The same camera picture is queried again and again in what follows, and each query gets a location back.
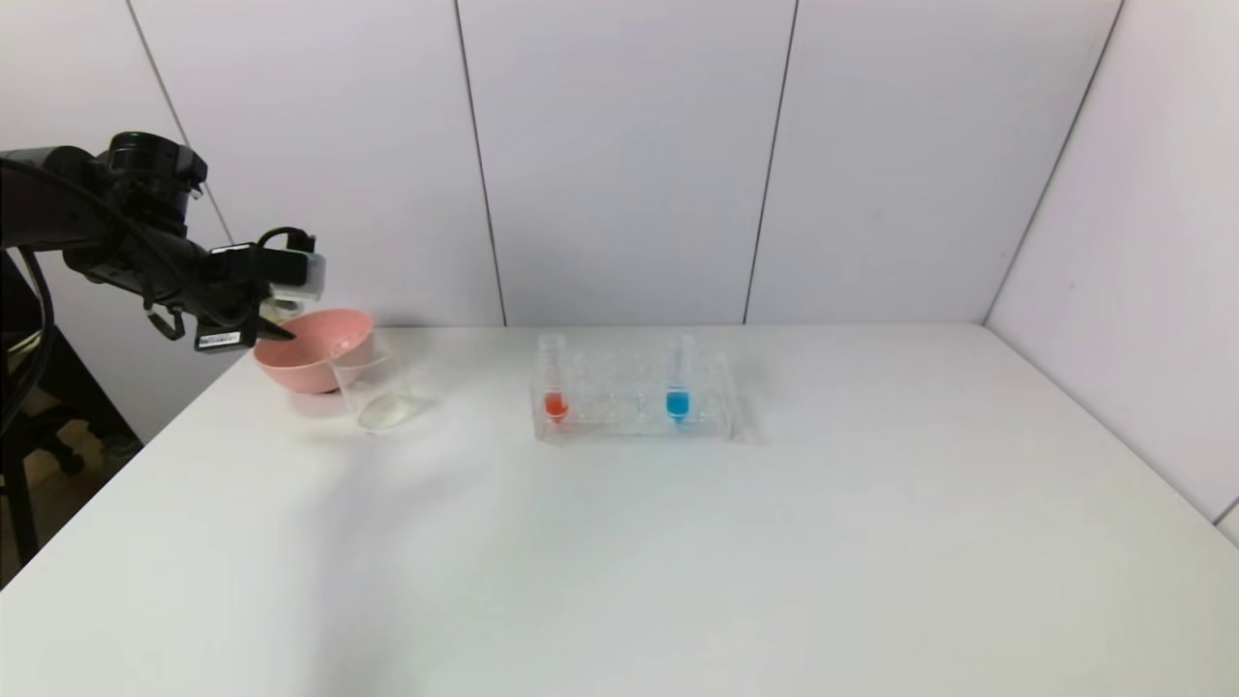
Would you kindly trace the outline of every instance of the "white table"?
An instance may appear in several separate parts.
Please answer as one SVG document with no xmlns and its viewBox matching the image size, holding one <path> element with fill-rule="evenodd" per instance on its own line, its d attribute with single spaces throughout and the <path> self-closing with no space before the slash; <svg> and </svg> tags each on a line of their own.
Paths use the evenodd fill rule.
<svg viewBox="0 0 1239 697">
<path fill-rule="evenodd" d="M 984 328 L 699 329 L 732 444 L 539 443 L 535 331 L 393 336 L 400 435 L 224 375 L 0 593 L 0 695 L 1239 695 L 1239 551 Z"/>
</svg>

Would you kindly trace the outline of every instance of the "test tube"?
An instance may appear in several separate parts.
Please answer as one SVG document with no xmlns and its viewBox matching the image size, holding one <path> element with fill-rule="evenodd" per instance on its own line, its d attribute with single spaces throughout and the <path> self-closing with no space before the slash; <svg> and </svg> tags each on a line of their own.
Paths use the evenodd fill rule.
<svg viewBox="0 0 1239 697">
<path fill-rule="evenodd" d="M 543 411 L 550 421 L 560 423 L 567 416 L 564 397 L 564 353 L 567 340 L 563 333 L 544 333 L 538 337 L 538 364 L 543 383 Z"/>
<path fill-rule="evenodd" d="M 694 352 L 693 336 L 681 333 L 672 339 L 668 350 L 667 416 L 672 417 L 675 423 L 683 422 L 691 410 L 689 380 L 693 373 Z"/>
</svg>

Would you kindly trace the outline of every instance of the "white wall panel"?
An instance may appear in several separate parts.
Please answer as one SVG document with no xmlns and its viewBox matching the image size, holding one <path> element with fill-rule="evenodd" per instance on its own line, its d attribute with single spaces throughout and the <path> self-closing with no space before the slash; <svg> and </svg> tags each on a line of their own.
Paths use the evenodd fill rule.
<svg viewBox="0 0 1239 697">
<path fill-rule="evenodd" d="M 508 321 L 740 322 L 793 0 L 461 0 Z"/>
<path fill-rule="evenodd" d="M 136 0 L 238 241 L 318 235 L 326 305 L 502 323 L 452 0 Z"/>
<path fill-rule="evenodd" d="M 124 130 L 181 139 L 123 1 L 6 0 L 0 88 L 0 150 L 74 145 L 100 152 Z M 206 198 L 190 203 L 187 223 L 203 246 L 228 243 Z M 58 253 L 40 254 L 40 265 L 57 324 L 144 441 L 237 360 L 197 354 L 188 339 L 167 340 L 138 296 L 87 281 Z M 188 324 L 192 336 L 192 317 Z"/>
<path fill-rule="evenodd" d="M 1239 4 L 1127 0 L 990 326 L 1207 517 L 1239 491 Z"/>
<path fill-rule="evenodd" d="M 748 321 L 981 321 L 1118 5 L 800 0 Z"/>
</svg>

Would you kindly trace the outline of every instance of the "test tube with red liquid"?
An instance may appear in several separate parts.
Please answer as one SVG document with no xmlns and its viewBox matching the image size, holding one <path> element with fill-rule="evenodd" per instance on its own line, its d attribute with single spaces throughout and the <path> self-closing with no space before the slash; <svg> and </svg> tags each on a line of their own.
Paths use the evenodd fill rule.
<svg viewBox="0 0 1239 697">
<path fill-rule="evenodd" d="M 561 423 L 564 417 L 567 416 L 567 399 L 564 396 L 564 354 L 566 345 L 567 340 L 563 333 L 544 333 L 538 337 L 543 411 L 555 423 Z"/>
</svg>

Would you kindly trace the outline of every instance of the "test tube with blue liquid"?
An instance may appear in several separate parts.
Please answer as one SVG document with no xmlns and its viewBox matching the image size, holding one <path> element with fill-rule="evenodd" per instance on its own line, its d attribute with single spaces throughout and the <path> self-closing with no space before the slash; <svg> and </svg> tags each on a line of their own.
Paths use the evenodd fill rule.
<svg viewBox="0 0 1239 697">
<path fill-rule="evenodd" d="M 667 416 L 676 425 L 683 425 L 693 409 L 689 381 L 694 352 L 694 340 L 688 333 L 673 338 L 668 348 Z"/>
</svg>

